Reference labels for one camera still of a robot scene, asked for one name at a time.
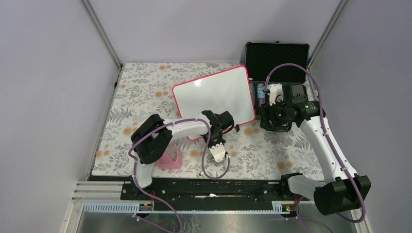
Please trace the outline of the pink framed whiteboard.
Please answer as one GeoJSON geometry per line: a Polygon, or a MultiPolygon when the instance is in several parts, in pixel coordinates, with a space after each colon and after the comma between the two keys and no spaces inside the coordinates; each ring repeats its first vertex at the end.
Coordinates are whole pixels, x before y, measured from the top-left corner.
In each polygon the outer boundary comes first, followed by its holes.
{"type": "Polygon", "coordinates": [[[228,111],[238,125],[256,118],[245,66],[176,84],[172,93],[182,118],[195,117],[204,110],[211,110],[215,114],[228,111]]]}

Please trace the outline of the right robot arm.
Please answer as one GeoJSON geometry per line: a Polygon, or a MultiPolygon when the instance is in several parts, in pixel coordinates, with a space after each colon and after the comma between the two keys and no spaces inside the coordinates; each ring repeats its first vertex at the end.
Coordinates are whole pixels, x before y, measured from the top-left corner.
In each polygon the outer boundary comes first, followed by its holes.
{"type": "Polygon", "coordinates": [[[301,173],[281,176],[279,195],[291,200],[296,195],[314,201],[318,211],[327,216],[363,209],[371,188],[370,179],[360,176],[337,145],[320,103],[308,99],[306,87],[270,84],[258,91],[261,128],[287,132],[295,124],[308,140],[321,166],[323,181],[301,173]]]}

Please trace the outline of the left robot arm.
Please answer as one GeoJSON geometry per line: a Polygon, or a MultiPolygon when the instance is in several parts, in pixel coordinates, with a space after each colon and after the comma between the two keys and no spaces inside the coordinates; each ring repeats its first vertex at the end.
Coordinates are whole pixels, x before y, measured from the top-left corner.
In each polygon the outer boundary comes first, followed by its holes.
{"type": "Polygon", "coordinates": [[[203,153],[210,152],[215,162],[227,161],[229,164],[223,135],[239,129],[228,111],[215,114],[204,110],[198,116],[180,119],[162,119],[158,114],[151,115],[131,136],[132,147],[128,155],[134,159],[132,179],[135,184],[132,193],[140,200],[149,197],[155,162],[175,139],[196,134],[206,142],[203,153]]]}

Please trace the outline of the black poker chip case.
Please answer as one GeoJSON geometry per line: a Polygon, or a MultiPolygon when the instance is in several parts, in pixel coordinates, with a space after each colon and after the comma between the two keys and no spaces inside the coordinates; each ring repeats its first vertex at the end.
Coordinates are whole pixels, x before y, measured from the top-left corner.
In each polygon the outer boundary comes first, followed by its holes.
{"type": "Polygon", "coordinates": [[[264,85],[270,71],[285,63],[308,65],[310,46],[307,43],[247,42],[244,49],[244,65],[251,79],[252,100],[257,118],[258,107],[269,103],[264,85]]]}

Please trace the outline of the pink eraser holder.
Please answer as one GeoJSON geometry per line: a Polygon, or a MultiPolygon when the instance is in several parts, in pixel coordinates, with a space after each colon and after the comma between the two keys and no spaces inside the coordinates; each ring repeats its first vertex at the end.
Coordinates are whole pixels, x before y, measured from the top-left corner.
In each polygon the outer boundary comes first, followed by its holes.
{"type": "Polygon", "coordinates": [[[173,143],[170,143],[156,165],[161,170],[177,170],[182,167],[182,151],[173,143]]]}

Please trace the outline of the floral tablecloth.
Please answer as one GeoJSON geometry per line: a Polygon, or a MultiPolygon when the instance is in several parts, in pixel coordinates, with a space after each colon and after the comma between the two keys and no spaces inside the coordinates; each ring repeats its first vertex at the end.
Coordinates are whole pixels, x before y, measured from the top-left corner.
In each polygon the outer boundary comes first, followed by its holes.
{"type": "MultiPolygon", "coordinates": [[[[91,181],[122,181],[133,172],[128,155],[131,135],[152,114],[180,117],[172,94],[176,84],[232,68],[231,63],[126,63],[121,70],[107,123],[100,138],[91,181]]],[[[319,162],[304,134],[293,126],[288,132],[268,132],[255,120],[224,136],[229,161],[217,163],[205,141],[180,138],[174,144],[183,154],[180,169],[154,168],[154,177],[278,180],[300,172],[323,180],[319,162]]]]}

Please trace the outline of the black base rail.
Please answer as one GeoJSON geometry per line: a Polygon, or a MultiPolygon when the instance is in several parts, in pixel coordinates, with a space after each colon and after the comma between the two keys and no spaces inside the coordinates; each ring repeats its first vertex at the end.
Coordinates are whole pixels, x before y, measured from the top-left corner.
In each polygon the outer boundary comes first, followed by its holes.
{"type": "Polygon", "coordinates": [[[293,209],[300,196],[291,193],[283,180],[209,180],[194,178],[153,178],[150,186],[140,191],[133,180],[126,181],[121,200],[147,201],[173,208],[201,207],[211,210],[242,206],[258,207],[276,202],[293,209]]]}

